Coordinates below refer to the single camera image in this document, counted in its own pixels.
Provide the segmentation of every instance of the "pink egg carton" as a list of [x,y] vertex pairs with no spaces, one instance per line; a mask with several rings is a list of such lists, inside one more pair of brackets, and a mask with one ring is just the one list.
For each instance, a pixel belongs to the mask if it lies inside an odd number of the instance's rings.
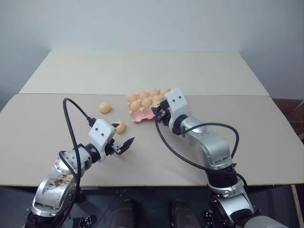
[[[137,101],[140,104],[142,103],[141,99],[137,99]],[[150,119],[153,119],[153,117],[155,116],[151,107],[149,107],[148,109],[140,107],[137,112],[134,112],[134,111],[130,110],[130,108],[129,108],[129,113],[131,115],[131,120],[133,122],[140,122],[144,119],[150,120]]]

